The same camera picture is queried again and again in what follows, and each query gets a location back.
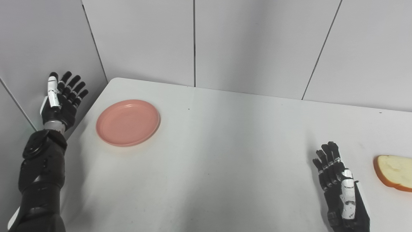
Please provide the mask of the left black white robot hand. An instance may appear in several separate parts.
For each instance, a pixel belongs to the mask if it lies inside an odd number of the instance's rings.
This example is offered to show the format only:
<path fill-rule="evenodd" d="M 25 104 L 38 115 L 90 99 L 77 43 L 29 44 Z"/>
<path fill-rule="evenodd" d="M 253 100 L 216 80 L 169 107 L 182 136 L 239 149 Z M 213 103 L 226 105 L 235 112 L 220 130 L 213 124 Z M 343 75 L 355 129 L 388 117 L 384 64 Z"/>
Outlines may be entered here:
<path fill-rule="evenodd" d="M 40 107 L 44 128 L 64 133 L 74 126 L 78 107 L 89 93 L 79 75 L 66 72 L 59 78 L 51 72 L 47 81 L 47 94 Z"/>

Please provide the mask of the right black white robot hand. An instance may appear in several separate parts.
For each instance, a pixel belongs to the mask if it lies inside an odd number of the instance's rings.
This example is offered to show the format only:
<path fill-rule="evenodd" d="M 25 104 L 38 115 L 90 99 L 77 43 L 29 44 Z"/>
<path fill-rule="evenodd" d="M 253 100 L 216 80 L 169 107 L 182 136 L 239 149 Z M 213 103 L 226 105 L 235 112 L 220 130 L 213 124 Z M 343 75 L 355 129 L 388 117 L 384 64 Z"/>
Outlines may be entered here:
<path fill-rule="evenodd" d="M 329 141 L 316 151 L 313 164 L 328 206 L 327 219 L 334 232 L 369 232 L 370 217 L 359 191 L 359 181 L 341 160 L 338 145 Z"/>

